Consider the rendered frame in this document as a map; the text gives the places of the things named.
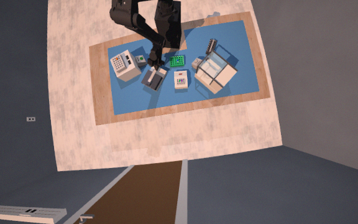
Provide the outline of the green tube rack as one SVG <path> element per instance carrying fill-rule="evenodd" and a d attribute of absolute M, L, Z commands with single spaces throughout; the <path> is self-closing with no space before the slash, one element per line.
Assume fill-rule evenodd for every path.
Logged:
<path fill-rule="evenodd" d="M 177 62 L 178 60 L 178 62 Z M 170 67 L 184 66 L 184 58 L 182 56 L 170 57 Z"/>

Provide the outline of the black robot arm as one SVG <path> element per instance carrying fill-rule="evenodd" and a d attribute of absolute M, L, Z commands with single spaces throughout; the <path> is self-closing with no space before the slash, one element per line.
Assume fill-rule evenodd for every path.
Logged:
<path fill-rule="evenodd" d="M 166 40 L 164 36 L 158 34 L 153 30 L 153 28 L 146 24 L 145 18 L 139 14 L 138 2 L 142 1 L 151 0 L 112 0 L 109 15 L 116 24 L 133 30 L 134 32 L 153 42 L 153 47 L 149 53 L 150 58 L 147 59 L 148 65 L 153 67 L 155 63 L 161 63 L 162 57 L 159 56 L 162 55 L 162 49 L 166 44 Z M 161 17 L 166 17 L 178 12 L 177 6 L 173 0 L 158 1 L 161 1 L 160 5 L 157 6 Z"/>

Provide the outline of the blue bench mat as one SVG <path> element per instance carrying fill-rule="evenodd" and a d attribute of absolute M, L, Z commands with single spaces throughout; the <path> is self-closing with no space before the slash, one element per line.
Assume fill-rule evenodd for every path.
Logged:
<path fill-rule="evenodd" d="M 125 82 L 116 76 L 110 61 L 128 50 L 133 56 L 143 55 L 147 62 L 153 47 L 150 40 L 141 39 L 108 48 L 114 115 L 260 91 L 243 20 L 187 29 L 184 33 L 187 49 L 162 54 L 165 63 L 160 68 L 167 74 L 158 91 L 141 83 L 147 70 L 151 69 L 148 64 L 140 68 L 140 75 Z M 192 67 L 196 58 L 203 60 L 207 56 L 210 39 L 217 40 L 214 51 L 238 70 L 216 94 L 195 77 L 196 70 Z M 170 67 L 169 57 L 181 55 L 184 66 Z M 174 72 L 179 71 L 187 71 L 188 88 L 175 89 Z"/>

